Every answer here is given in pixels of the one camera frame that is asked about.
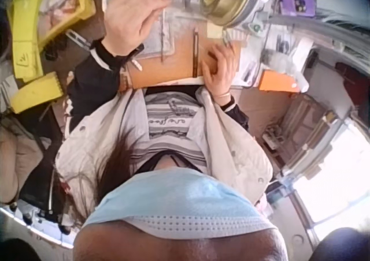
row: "long dark hair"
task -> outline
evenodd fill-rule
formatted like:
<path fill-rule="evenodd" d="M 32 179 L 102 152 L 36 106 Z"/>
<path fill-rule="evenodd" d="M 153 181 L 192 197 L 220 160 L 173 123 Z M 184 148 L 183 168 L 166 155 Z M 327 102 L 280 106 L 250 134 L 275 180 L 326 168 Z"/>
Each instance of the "long dark hair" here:
<path fill-rule="evenodd" d="M 70 180 L 77 178 L 80 181 L 80 186 L 82 180 L 87 180 L 89 185 L 92 187 L 92 190 L 94 191 L 93 202 L 95 206 L 99 205 L 102 199 L 109 192 L 118 188 L 120 185 L 129 180 L 133 175 L 132 166 L 130 164 L 130 157 L 132 155 L 134 144 L 130 147 L 128 146 L 128 134 L 129 133 L 117 138 L 112 152 L 107 158 L 103 158 L 103 161 L 98 166 L 93 180 L 88 179 L 86 175 L 81 173 L 66 180 L 68 183 Z M 81 198 L 83 199 L 83 204 L 82 206 L 80 206 L 80 208 L 83 208 L 83 212 L 79 211 L 72 195 L 68 195 L 67 197 L 67 204 L 71 208 L 72 218 L 75 220 L 76 226 L 82 226 L 88 216 L 91 214 L 91 209 L 89 209 L 87 206 L 83 190 L 80 189 L 80 192 Z"/>

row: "orange object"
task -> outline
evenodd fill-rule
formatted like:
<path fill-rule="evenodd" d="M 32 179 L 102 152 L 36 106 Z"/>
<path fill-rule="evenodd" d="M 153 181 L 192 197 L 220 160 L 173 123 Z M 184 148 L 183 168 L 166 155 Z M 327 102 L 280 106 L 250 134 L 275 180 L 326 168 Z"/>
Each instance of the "orange object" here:
<path fill-rule="evenodd" d="M 284 73 L 265 70 L 262 73 L 260 91 L 300 92 L 294 78 Z"/>
<path fill-rule="evenodd" d="M 209 56 L 213 44 L 223 44 L 222 39 L 207 38 L 207 22 L 197 21 L 187 27 L 187 31 L 181 37 L 175 39 L 175 53 L 165 56 L 164 62 L 161 57 L 139 59 L 143 67 L 140 72 L 132 64 L 128 64 L 129 74 L 134 89 L 149 87 L 159 83 L 174 81 L 193 76 L 193 33 L 194 28 L 199 30 L 199 62 L 204 60 L 210 67 L 211 72 L 217 71 L 217 62 Z M 235 54 L 240 59 L 241 42 L 232 42 Z M 202 76 L 202 66 L 198 64 L 198 75 Z"/>

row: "woman's right hand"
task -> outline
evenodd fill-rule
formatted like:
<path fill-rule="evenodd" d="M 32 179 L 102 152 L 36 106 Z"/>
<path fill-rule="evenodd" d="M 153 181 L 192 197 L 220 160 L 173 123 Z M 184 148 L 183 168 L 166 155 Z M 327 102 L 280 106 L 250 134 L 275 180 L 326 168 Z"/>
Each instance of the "woman's right hand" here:
<path fill-rule="evenodd" d="M 114 56 L 127 56 L 149 35 L 151 26 L 171 0 L 110 0 L 102 44 Z"/>
<path fill-rule="evenodd" d="M 220 106 L 231 101 L 230 87 L 238 69 L 238 62 L 233 47 L 213 46 L 217 57 L 217 73 L 211 74 L 208 65 L 202 61 L 204 82 L 213 100 Z"/>

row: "blue face mask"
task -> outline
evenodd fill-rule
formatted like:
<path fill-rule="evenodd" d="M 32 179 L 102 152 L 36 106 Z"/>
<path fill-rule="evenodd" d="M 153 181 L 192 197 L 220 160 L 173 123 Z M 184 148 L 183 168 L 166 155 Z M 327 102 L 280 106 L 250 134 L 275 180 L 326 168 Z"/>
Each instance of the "blue face mask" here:
<path fill-rule="evenodd" d="M 84 227 L 118 220 L 159 238 L 180 240 L 275 228 L 237 191 L 178 167 L 135 175 L 104 197 Z"/>

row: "window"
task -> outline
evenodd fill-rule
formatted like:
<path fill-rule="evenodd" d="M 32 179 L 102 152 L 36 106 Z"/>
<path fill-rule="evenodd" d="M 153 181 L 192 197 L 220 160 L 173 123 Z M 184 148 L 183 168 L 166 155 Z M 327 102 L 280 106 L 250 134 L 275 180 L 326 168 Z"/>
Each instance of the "window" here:
<path fill-rule="evenodd" d="M 337 228 L 361 228 L 370 217 L 370 144 L 347 119 L 331 147 L 320 172 L 294 184 L 320 240 Z"/>

